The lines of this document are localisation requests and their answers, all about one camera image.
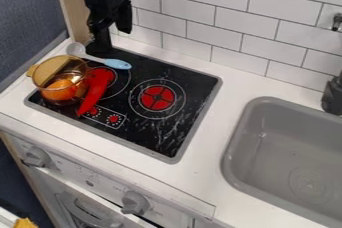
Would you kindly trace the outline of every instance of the toy stove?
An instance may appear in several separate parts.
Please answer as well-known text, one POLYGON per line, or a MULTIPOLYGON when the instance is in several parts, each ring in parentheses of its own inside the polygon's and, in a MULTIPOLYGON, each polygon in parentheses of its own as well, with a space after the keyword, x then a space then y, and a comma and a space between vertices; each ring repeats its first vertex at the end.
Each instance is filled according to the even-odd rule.
POLYGON ((53 106, 39 92, 27 103, 116 143, 177 162, 217 92, 219 80, 145 56, 116 52, 116 58, 133 68, 114 70, 88 62, 93 69, 110 70, 113 80, 98 104, 82 117, 76 115, 79 104, 53 106))

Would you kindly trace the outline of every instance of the silver faucet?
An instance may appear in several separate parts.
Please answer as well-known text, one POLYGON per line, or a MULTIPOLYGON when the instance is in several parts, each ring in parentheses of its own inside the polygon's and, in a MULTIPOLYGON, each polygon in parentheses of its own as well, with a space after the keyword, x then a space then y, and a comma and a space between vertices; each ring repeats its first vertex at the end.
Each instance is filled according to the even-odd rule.
POLYGON ((334 23, 333 23, 333 26, 331 27, 331 30, 334 32, 337 32, 340 29, 341 24, 342 24, 342 14, 337 13, 334 16, 334 23))

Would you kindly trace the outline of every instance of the control knob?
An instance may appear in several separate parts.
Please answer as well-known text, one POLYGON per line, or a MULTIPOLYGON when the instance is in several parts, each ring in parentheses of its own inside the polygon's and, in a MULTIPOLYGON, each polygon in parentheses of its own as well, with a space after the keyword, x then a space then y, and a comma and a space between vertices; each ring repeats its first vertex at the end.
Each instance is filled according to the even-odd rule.
POLYGON ((123 214, 144 215, 147 210, 151 208, 148 200, 141 194, 128 191, 122 198, 123 207, 121 212, 123 214))
POLYGON ((32 146, 22 160, 22 163, 28 167, 44 168, 51 163, 50 156, 42 149, 32 146))

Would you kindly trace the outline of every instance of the sink basin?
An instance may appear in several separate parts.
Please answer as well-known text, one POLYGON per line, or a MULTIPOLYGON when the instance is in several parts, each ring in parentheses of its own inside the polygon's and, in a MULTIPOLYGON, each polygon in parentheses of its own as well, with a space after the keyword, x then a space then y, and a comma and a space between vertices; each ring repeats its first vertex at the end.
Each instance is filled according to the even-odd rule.
POLYGON ((328 227, 342 227, 342 119, 276 98, 245 108, 222 160, 227 182, 328 227))

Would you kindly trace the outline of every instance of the tile backsplash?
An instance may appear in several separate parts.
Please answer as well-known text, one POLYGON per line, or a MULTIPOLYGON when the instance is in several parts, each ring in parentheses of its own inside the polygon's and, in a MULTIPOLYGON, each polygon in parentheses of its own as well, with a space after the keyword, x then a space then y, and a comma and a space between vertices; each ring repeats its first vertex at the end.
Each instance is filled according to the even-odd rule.
POLYGON ((130 37, 322 91, 342 70, 342 0, 132 0, 130 37))

